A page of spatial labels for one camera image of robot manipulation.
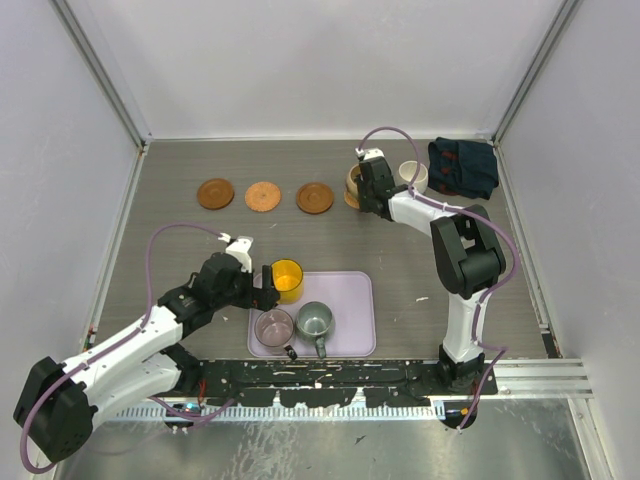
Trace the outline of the yellow glass mug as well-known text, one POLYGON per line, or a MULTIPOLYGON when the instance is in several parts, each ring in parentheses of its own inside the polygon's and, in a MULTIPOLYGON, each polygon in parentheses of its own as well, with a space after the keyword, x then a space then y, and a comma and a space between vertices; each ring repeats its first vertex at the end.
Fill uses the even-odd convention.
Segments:
POLYGON ((304 292, 304 272, 292 259, 280 259, 271 264, 272 279, 280 295, 280 304, 299 301, 304 292))

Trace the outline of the beige ceramic mug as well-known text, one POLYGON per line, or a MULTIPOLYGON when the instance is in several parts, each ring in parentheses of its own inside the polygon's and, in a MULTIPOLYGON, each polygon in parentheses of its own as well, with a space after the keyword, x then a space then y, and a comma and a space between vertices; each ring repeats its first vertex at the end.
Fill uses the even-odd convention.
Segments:
POLYGON ((358 185, 357 178, 360 175, 360 165, 356 164, 351 167, 346 176, 346 190, 354 198, 358 199, 358 185))

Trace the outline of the woven rattan coaster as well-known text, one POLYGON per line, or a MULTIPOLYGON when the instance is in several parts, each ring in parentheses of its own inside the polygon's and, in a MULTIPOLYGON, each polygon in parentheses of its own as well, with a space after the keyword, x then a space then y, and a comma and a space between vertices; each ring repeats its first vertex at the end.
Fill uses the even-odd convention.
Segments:
POLYGON ((281 201, 279 187, 267 181, 252 184, 245 193, 246 205, 255 212, 268 212, 278 206, 281 201))
POLYGON ((344 192, 344 201, 347 205, 349 205, 351 208, 354 208, 356 210, 359 209, 359 202, 358 200, 353 197, 348 191, 344 192))

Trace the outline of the white ceramic mug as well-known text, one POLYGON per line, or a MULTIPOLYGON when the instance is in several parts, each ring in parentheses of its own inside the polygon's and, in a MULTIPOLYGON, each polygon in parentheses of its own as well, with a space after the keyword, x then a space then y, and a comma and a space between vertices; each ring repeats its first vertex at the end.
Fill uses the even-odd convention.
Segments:
POLYGON ((398 167, 394 179, 400 185, 408 185, 413 180, 414 189, 424 194, 428 187, 428 170, 424 164, 418 164, 415 160, 405 161, 398 167))

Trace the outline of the grey green ceramic mug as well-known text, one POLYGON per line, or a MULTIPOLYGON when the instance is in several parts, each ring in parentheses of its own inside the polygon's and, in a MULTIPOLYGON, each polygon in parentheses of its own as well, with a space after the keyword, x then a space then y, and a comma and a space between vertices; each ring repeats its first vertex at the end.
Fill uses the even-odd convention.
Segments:
POLYGON ((327 341, 334 332, 332 310, 319 301, 304 304, 295 319, 296 333, 304 341, 315 347, 320 359, 327 357, 327 341))

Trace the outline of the wooden coaster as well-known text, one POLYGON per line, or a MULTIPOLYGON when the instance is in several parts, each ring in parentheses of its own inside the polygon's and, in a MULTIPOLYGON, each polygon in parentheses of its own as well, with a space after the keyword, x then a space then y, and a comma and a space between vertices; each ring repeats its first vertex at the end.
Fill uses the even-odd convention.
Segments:
POLYGON ((208 210, 218 210, 231 203, 235 196, 233 185, 223 178, 212 178, 203 182, 196 194, 199 205, 208 210))
POLYGON ((320 182, 302 185, 296 193, 296 204, 304 213, 318 215, 328 211, 334 203, 332 189, 320 182))

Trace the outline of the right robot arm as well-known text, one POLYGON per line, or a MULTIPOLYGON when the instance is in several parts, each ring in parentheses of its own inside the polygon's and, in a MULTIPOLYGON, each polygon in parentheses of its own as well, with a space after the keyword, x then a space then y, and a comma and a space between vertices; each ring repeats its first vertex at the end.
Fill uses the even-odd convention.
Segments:
POLYGON ((359 209, 410 226, 432 241, 437 275, 449 293, 437 375, 444 390, 462 393, 484 370, 486 303, 506 269, 495 225, 480 205, 451 206, 397 185, 379 149, 359 150, 357 158, 359 209))

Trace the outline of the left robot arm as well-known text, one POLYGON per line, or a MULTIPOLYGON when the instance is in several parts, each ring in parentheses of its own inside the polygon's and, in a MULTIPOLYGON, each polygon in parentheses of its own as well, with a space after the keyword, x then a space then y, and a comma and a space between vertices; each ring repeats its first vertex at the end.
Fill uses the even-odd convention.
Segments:
POLYGON ((200 384, 199 362, 181 346, 184 338, 208 325, 228 306, 268 311, 280 299, 272 269, 262 283, 228 253, 215 253, 189 280, 167 291, 145 314, 92 349, 57 362, 44 357, 30 369, 13 419, 21 427, 20 457, 30 462, 34 443, 51 463, 78 451, 106 420, 138 401, 173 391, 194 393, 200 384))

